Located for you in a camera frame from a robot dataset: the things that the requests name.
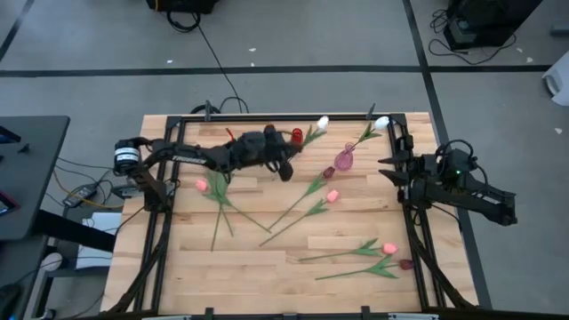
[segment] white tulip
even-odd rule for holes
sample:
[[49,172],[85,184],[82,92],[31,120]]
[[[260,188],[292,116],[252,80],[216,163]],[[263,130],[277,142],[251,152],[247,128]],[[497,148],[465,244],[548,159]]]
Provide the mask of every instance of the white tulip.
[[328,126],[328,121],[329,121],[328,116],[321,117],[317,122],[318,130],[326,130],[326,127]]
[[385,127],[387,127],[388,124],[389,124],[389,117],[382,116],[381,118],[375,120],[375,124],[373,124],[373,126],[375,127],[375,130],[382,130],[385,129]]

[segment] flower stem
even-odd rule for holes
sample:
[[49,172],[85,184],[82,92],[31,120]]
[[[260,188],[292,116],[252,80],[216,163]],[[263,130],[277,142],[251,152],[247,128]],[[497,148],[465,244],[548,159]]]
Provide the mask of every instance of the flower stem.
[[211,252],[213,252],[213,247],[215,246],[215,237],[217,236],[217,227],[220,225],[220,217],[221,217],[221,203],[220,203],[220,210],[217,212],[217,221],[215,221],[215,230],[213,231],[212,247],[210,248]]
[[350,254],[350,253],[352,253],[352,252],[342,252],[342,253],[326,254],[326,255],[322,255],[322,256],[309,257],[309,258],[302,258],[302,259],[299,259],[299,261],[306,261],[306,260],[314,260],[314,259],[337,257],[337,256],[340,256],[340,255]]
[[294,208],[294,206],[296,206],[296,204],[298,204],[302,199],[304,199],[305,196],[306,195],[303,195],[298,200],[296,200],[296,202],[293,205],[291,205],[291,207],[288,208],[283,214],[281,214],[281,216],[278,217],[278,219],[275,222],[273,222],[273,224],[270,225],[270,227],[268,227],[268,229],[271,230],[282,218],[285,217],[285,215],[288,214],[288,212],[290,212]]
[[358,270],[358,271],[352,271],[352,272],[345,272],[343,274],[338,274],[338,275],[333,275],[333,276],[320,276],[318,278],[316,278],[315,280],[324,280],[324,279],[330,279],[333,277],[337,277],[337,276],[349,276],[349,275],[354,275],[356,273],[361,273],[361,272],[365,272],[365,270]]
[[231,224],[229,224],[228,215],[225,213],[225,210],[223,210],[223,204],[221,205],[221,214],[223,214],[223,218],[225,219],[225,222],[228,224],[229,233],[231,234],[231,236],[233,236],[233,229],[231,229]]
[[301,216],[300,218],[298,218],[295,222],[291,223],[290,225],[282,228],[280,231],[278,231],[277,233],[275,233],[273,236],[271,236],[269,239],[263,241],[262,243],[259,244],[259,246],[263,246],[264,244],[266,244],[267,242],[273,240],[276,236],[282,234],[283,232],[285,232],[285,230],[287,230],[288,228],[292,227],[295,223],[299,222],[300,220],[302,220],[304,217],[306,216]]
[[242,212],[241,210],[237,209],[233,204],[230,204],[229,206],[230,206],[231,208],[235,209],[235,210],[237,211],[237,213],[239,213],[239,214],[241,214],[242,216],[246,217],[246,218],[247,218],[248,220],[250,220],[252,223],[256,224],[257,226],[259,226],[259,227],[262,228],[263,230],[265,230],[265,231],[271,233],[269,229],[263,227],[263,226],[262,226],[259,222],[257,222],[255,219],[249,217],[249,216],[247,215],[247,213]]

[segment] black desk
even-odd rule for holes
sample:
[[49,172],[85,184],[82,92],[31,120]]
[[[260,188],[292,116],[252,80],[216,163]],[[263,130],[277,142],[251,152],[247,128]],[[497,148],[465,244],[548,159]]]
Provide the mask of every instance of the black desk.
[[[0,125],[21,136],[20,143],[0,144],[0,190],[20,208],[0,216],[0,286],[40,267],[48,236],[112,252],[115,238],[41,210],[68,129],[67,116],[0,117]],[[26,143],[29,152],[18,153]],[[15,315],[24,316],[36,273],[19,282],[23,292]]]

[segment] pink vase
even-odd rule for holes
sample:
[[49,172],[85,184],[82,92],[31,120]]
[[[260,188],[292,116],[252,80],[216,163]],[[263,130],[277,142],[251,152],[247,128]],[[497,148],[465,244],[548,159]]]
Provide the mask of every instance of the pink vase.
[[341,151],[334,159],[334,166],[340,171],[348,171],[354,165],[354,155],[352,152],[355,150],[352,143],[346,143],[346,149]]

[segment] wooden table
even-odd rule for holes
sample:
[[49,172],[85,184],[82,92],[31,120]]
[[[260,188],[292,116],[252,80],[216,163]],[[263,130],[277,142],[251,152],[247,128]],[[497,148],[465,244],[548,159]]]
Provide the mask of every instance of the wooden table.
[[[432,153],[437,144],[429,114],[409,113],[406,117],[409,132],[414,137],[415,154]],[[163,138],[165,121],[166,116],[145,116],[140,135]],[[273,124],[282,131],[300,127],[306,132],[314,123]],[[328,133],[292,160],[294,176],[290,182],[281,182],[264,167],[237,171],[228,188],[228,198],[237,208],[269,226],[322,170],[333,164],[347,142],[359,138],[366,125],[365,121],[331,121]],[[186,128],[184,141],[204,147],[220,145],[229,139],[226,127],[239,136],[243,132],[262,130],[264,124],[192,123]],[[341,197],[327,205],[330,211],[304,219],[262,247],[259,244],[268,238],[268,233],[229,211],[235,236],[230,236],[221,220],[214,252],[210,252],[210,245],[218,205],[194,187],[196,179],[204,177],[205,169],[183,164],[159,314],[202,315],[206,307],[213,307],[215,314],[350,313],[360,312],[361,306],[370,306],[372,312],[420,311],[412,271],[390,269],[398,279],[362,273],[315,281],[319,276],[368,268],[379,259],[346,255],[299,261],[355,249],[376,237],[378,244],[391,242],[399,246],[393,260],[411,258],[397,189],[378,173],[381,168],[392,168],[377,163],[378,159],[389,156],[387,132],[358,145],[353,168],[348,172],[337,171],[326,187],[300,202],[273,230],[278,231],[296,220],[328,191],[336,189]],[[141,206],[141,198],[126,201],[123,220]],[[428,215],[440,268],[467,300],[477,303],[456,220],[437,209],[431,209]],[[147,225],[148,213],[142,212],[120,231],[101,310],[117,302],[139,271]],[[159,219],[155,241],[161,226]],[[429,270],[423,268],[423,272],[434,306]],[[150,305],[153,277],[150,275],[147,281],[145,308]]]

